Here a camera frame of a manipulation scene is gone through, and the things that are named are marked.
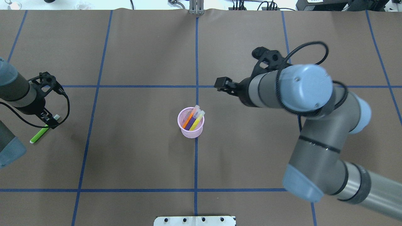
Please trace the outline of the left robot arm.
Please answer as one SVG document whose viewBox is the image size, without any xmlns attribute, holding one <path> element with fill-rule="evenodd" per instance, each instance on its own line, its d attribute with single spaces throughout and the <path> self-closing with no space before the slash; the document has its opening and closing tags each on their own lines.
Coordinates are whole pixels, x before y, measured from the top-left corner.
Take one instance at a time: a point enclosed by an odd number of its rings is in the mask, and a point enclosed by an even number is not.
<svg viewBox="0 0 402 226">
<path fill-rule="evenodd" d="M 54 91 L 68 99 L 62 85 L 48 72 L 39 73 L 27 80 L 6 60 L 0 62 L 1 105 L 10 109 L 18 118 L 25 121 L 18 112 L 35 115 L 46 128 L 54 129 L 60 125 L 46 109 L 46 96 Z M 26 153 L 26 147 L 8 127 L 1 123 L 1 168 L 8 166 Z"/>
</svg>

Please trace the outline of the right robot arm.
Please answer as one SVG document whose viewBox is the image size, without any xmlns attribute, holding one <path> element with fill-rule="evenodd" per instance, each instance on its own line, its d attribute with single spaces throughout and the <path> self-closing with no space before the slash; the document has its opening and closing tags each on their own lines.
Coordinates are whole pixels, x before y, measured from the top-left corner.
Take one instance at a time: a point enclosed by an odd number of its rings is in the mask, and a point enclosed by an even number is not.
<svg viewBox="0 0 402 226">
<path fill-rule="evenodd" d="M 368 125 L 371 108 L 346 88 L 334 85 L 315 64 L 257 73 L 240 83 L 216 79 L 218 91 L 238 96 L 249 107 L 288 108 L 306 116 L 283 176 L 284 188 L 309 202 L 326 194 L 401 220 L 401 183 L 340 159 L 349 134 Z"/>
</svg>

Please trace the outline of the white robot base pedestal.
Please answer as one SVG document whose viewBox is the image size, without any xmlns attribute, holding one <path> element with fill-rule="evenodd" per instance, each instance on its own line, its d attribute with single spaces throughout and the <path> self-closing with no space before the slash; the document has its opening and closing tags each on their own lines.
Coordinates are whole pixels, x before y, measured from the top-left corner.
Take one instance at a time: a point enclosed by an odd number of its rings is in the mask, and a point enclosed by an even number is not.
<svg viewBox="0 0 402 226">
<path fill-rule="evenodd" d="M 235 216 L 161 216 L 154 226 L 236 226 Z"/>
</svg>

